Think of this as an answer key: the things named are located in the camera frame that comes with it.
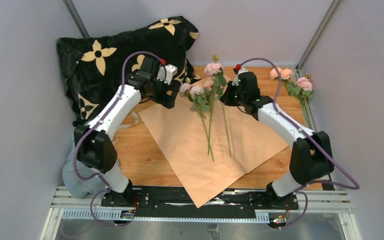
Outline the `pink fake flower stem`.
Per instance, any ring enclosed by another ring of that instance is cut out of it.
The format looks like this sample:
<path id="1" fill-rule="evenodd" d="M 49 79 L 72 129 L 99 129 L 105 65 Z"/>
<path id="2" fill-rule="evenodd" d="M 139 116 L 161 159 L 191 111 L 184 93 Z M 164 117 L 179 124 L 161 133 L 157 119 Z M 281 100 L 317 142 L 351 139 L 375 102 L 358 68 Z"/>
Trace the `pink fake flower stem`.
<path id="1" fill-rule="evenodd" d="M 294 80 L 294 72 L 292 69 L 275 67 L 269 72 L 268 76 L 271 80 L 276 80 L 280 77 L 288 95 L 298 100 L 308 128 L 313 129 L 309 110 L 309 100 L 313 98 L 313 84 L 310 81 L 311 75 L 306 73 L 305 76 Z"/>
<path id="2" fill-rule="evenodd" d="M 214 154 L 211 146 L 210 131 L 206 124 L 206 113 L 208 113 L 212 106 L 210 101 L 210 92 L 207 88 L 199 85 L 192 85 L 190 83 L 182 83 L 179 89 L 179 94 L 182 97 L 186 97 L 192 103 L 192 109 L 199 116 L 207 141 L 207 154 L 211 156 L 211 160 L 214 162 Z"/>
<path id="3" fill-rule="evenodd" d="M 211 131 L 212 131 L 212 123 L 213 123 L 213 115 L 214 115 L 214 108 L 215 108 L 215 102 L 216 100 L 219 100 L 221 95 L 224 92 L 224 88 L 227 85 L 227 80 L 224 76 L 224 67 L 219 62 L 212 62 L 209 63 L 205 69 L 204 72 L 207 76 L 209 76 L 209 79 L 204 83 L 204 88 L 208 90 L 209 94 L 209 122 L 208 122 L 208 147 L 207 147 L 207 154 L 211 155 Z"/>
<path id="4" fill-rule="evenodd" d="M 212 60 L 214 63 L 217 63 L 219 58 L 217 55 L 213 55 Z M 225 107 L 224 107 L 223 103 L 221 104 L 221 109 L 222 109 L 222 113 L 223 113 L 223 120 L 224 120 L 225 132 L 226 132 L 229 157 L 231 158 L 232 157 L 232 150 L 231 150 L 231 145 L 230 145 L 230 137 L 229 137 L 229 130 L 228 130 L 228 125 L 227 125 L 226 112 L 225 112 Z"/>

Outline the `green and peach wrapping paper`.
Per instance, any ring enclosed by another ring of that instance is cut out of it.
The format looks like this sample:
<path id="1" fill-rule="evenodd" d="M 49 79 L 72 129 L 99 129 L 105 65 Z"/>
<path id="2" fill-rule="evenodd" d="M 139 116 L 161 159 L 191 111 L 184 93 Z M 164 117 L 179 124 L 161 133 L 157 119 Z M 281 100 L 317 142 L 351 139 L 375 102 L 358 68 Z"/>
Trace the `green and peach wrapping paper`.
<path id="1" fill-rule="evenodd" d="M 224 105 L 224 109 L 232 157 L 229 155 L 222 103 L 216 101 L 210 135 L 214 162 L 207 154 L 207 139 L 201 119 L 186 97 L 178 96 L 172 109 L 155 104 L 139 113 L 197 207 L 288 146 L 272 129 L 251 115 L 233 106 Z"/>

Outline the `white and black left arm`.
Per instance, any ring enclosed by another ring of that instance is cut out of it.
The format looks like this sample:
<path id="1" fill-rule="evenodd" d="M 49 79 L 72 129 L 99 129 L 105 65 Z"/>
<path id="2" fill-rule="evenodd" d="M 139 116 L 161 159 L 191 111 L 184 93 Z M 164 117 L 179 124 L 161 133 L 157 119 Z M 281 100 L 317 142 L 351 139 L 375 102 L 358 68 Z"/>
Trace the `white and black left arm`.
<path id="1" fill-rule="evenodd" d="M 174 79 L 177 67 L 163 59 L 146 56 L 139 69 L 122 72 L 121 85 L 103 110 L 85 125 L 74 130 L 73 167 L 82 163 L 104 183 L 104 192 L 114 194 L 120 206 L 133 201 L 131 181 L 118 166 L 118 154 L 112 139 L 125 117 L 144 98 L 167 109 L 175 106 L 180 82 Z"/>

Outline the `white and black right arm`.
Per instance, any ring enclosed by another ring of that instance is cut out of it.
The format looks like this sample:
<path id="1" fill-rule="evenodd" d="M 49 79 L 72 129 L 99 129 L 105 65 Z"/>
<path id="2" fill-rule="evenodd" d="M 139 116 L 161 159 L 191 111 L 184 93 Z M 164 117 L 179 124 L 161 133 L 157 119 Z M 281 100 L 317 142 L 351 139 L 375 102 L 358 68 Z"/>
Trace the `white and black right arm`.
<path id="1" fill-rule="evenodd" d="M 261 95 L 256 75 L 241 68 L 227 84 L 221 102 L 229 107 L 243 107 L 246 114 L 270 127 L 291 148 L 289 171 L 266 187 L 265 201 L 278 209 L 286 196 L 334 170 L 329 136 L 315 132 L 290 118 L 274 100 Z"/>

